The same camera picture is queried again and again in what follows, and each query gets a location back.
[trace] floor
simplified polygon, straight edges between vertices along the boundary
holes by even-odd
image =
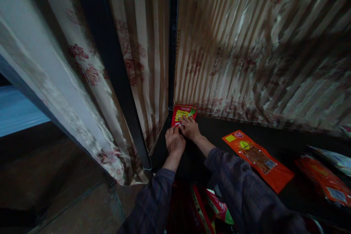
[[[115,184],[56,126],[38,126],[0,138],[0,207],[46,211],[29,233],[116,233],[143,185]]]

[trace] black shelf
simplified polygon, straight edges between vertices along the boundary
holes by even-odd
[[[151,157],[153,172],[157,172],[165,162],[168,151],[165,133],[171,126],[171,115],[165,121],[159,140]],[[280,192],[279,198],[289,209],[304,215],[310,215],[318,221],[350,228],[351,215],[348,211],[335,207],[316,194],[313,184],[303,175],[293,163],[295,157],[308,150],[307,145],[351,157],[351,143],[340,138],[326,135],[314,135],[303,132],[279,130],[258,125],[243,124],[233,121],[219,120],[198,116],[201,134],[207,137],[218,148],[236,154],[223,140],[227,134],[242,130],[252,140],[264,147],[271,156],[276,158],[290,170],[295,177]],[[204,166],[205,157],[190,141],[187,141],[176,177],[181,180],[207,185],[212,174]],[[328,166],[351,189],[351,178]]]

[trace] striped curtain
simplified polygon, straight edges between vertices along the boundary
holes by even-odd
[[[176,103],[340,135],[351,124],[351,0],[179,0]]]
[[[168,0],[110,0],[151,151],[167,114]],[[145,183],[79,0],[0,0],[0,54],[121,185]]]

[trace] person's left hand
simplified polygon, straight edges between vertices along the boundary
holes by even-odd
[[[172,126],[167,130],[166,146],[169,155],[182,156],[185,150],[185,139],[179,134],[178,126]]]

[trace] sleeve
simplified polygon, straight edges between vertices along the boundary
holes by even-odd
[[[205,165],[213,172],[239,233],[308,233],[303,219],[238,156],[214,148]]]
[[[137,194],[135,207],[121,228],[121,233],[163,233],[171,201],[175,173],[159,170]]]

